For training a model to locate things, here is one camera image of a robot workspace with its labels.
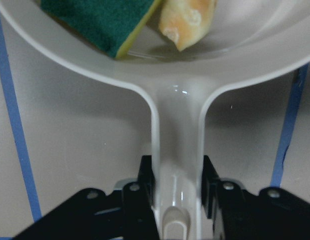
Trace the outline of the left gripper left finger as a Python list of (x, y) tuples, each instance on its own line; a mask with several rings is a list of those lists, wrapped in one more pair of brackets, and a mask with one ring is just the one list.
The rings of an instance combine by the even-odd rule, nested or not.
[(152, 158), (141, 158), (136, 180), (106, 195), (96, 188), (80, 190), (31, 226), (16, 240), (158, 240), (152, 210), (155, 178)]

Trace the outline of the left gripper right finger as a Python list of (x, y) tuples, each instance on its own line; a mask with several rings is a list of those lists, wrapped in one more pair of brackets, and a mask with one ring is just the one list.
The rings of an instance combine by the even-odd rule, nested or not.
[(253, 195), (203, 158), (201, 203), (215, 240), (310, 240), (310, 203), (279, 187)]

